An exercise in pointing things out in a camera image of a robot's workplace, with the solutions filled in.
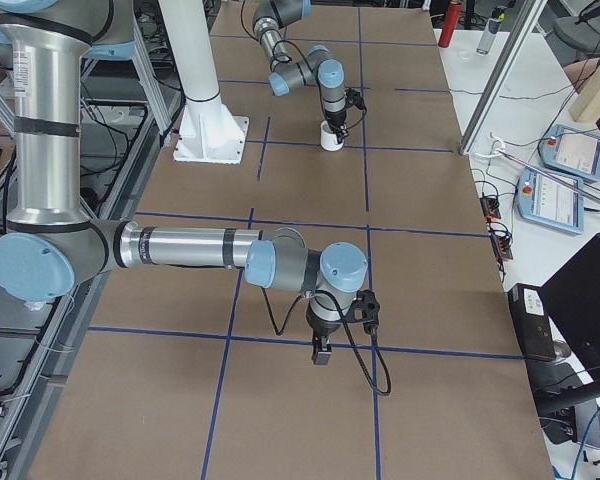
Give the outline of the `aluminium frame post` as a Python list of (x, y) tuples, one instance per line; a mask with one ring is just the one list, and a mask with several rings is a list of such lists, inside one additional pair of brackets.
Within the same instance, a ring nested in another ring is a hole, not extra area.
[(547, 0), (527, 0), (524, 2), (518, 19), (507, 37), (504, 47), (463, 134), (459, 145), (459, 153), (461, 155), (468, 155), (470, 153), (491, 108), (499, 97), (500, 91), (516, 62), (527, 37), (532, 33), (546, 4)]

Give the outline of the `aluminium frame rail left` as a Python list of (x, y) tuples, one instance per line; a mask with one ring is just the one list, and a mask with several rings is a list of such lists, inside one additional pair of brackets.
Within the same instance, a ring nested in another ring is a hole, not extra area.
[[(95, 219), (126, 220), (164, 141), (154, 121), (136, 128), (87, 125), (83, 183)], [(37, 311), (0, 288), (0, 479), (22, 479), (50, 423), (108, 277), (99, 275)]]

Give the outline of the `upper orange connector board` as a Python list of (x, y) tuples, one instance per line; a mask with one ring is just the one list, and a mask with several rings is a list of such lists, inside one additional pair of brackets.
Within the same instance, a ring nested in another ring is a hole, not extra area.
[(482, 196), (480, 204), (484, 217), (487, 220), (499, 221), (501, 219), (500, 202), (497, 196)]

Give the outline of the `orange connector board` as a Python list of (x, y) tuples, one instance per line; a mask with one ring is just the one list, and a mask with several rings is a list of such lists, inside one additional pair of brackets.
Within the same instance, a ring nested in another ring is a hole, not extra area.
[(500, 202), (497, 196), (482, 196), (480, 204), (484, 217), (487, 220), (499, 221), (501, 219)]
[(504, 262), (513, 259), (511, 251), (512, 237), (510, 235), (505, 235), (503, 232), (495, 232), (490, 235), (490, 240), (498, 261)]

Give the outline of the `upper teach pendant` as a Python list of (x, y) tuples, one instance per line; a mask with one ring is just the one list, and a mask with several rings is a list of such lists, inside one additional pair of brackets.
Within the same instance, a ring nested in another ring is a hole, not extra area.
[(540, 143), (540, 156), (550, 169), (578, 176), (586, 182), (600, 180), (600, 136), (562, 124), (554, 125)]

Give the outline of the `lower orange connector board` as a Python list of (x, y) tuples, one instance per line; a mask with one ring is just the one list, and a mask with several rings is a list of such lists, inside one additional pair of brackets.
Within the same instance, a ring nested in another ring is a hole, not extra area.
[(512, 237), (510, 235), (505, 235), (503, 232), (495, 232), (490, 235), (490, 240), (498, 261), (504, 262), (513, 259), (511, 251)]

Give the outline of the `black box device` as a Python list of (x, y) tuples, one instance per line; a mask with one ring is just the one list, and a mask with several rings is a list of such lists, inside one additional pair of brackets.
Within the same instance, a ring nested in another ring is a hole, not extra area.
[(549, 317), (539, 288), (517, 283), (507, 293), (517, 341), (526, 359), (551, 362), (556, 359)]

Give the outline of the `grey water bottle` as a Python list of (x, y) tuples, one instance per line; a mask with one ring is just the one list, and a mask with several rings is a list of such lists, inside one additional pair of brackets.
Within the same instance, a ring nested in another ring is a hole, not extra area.
[(496, 35), (500, 29), (501, 23), (504, 19), (505, 11), (506, 8), (504, 6), (497, 6), (492, 11), (490, 17), (486, 21), (484, 31), (476, 47), (477, 54), (489, 54)]

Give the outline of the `teach pendant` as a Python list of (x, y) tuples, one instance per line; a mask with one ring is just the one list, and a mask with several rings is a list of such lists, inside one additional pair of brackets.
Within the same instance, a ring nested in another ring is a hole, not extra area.
[(562, 124), (554, 125), (540, 143), (540, 156), (550, 169), (578, 176), (586, 182), (600, 180), (600, 136)]
[(518, 180), (517, 208), (522, 218), (568, 234), (584, 231), (584, 199), (574, 191), (583, 181), (570, 175), (555, 176), (572, 188), (526, 168)]

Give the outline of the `lower teach pendant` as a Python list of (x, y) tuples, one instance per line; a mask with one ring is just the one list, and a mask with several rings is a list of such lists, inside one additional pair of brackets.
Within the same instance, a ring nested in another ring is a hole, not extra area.
[(572, 188), (526, 168), (518, 180), (517, 208), (522, 218), (568, 234), (584, 231), (584, 199), (574, 191), (583, 181), (570, 175), (555, 176)]

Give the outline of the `red bottle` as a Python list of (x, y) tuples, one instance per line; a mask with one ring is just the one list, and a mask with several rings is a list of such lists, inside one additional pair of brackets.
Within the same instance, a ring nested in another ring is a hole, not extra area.
[(453, 37), (456, 26), (459, 22), (459, 17), (462, 13), (462, 2), (452, 0), (444, 15), (444, 24), (439, 36), (438, 46), (440, 48), (448, 48)]

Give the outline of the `white smiley face mug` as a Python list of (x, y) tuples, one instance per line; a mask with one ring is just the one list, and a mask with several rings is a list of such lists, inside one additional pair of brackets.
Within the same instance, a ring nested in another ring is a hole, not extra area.
[(332, 132), (326, 120), (320, 124), (320, 145), (321, 148), (328, 152), (336, 152), (343, 148), (344, 141)]

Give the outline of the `white pedestal column with base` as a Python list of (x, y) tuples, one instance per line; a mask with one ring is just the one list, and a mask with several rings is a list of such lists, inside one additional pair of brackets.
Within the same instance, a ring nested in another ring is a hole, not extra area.
[(249, 126), (223, 103), (201, 1), (159, 3), (185, 96), (174, 159), (237, 165)]

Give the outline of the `black laptop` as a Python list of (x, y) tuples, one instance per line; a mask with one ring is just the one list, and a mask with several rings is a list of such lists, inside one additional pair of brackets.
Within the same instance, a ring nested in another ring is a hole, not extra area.
[(548, 315), (581, 363), (600, 365), (600, 233), (540, 289)]

